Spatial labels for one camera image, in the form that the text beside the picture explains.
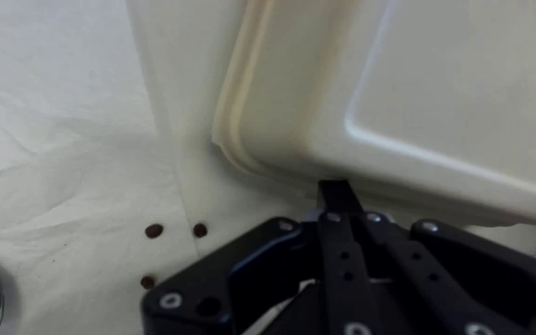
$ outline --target white plastic container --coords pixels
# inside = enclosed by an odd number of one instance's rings
[[[252,0],[214,142],[244,172],[536,224],[536,3]]]

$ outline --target black metal bracket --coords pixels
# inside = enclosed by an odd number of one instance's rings
[[[321,183],[317,222],[272,218],[153,289],[146,335],[536,335],[536,259],[425,220],[408,233]]]

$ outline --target white fabric surface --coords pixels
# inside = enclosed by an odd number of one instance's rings
[[[140,278],[196,256],[125,3],[0,3],[2,334],[142,334]]]

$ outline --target black mechanical part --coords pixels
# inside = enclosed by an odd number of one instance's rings
[[[268,220],[153,289],[146,335],[242,334],[285,300],[267,335],[536,335],[536,259],[430,220],[408,233],[347,181],[321,202],[317,222]]]

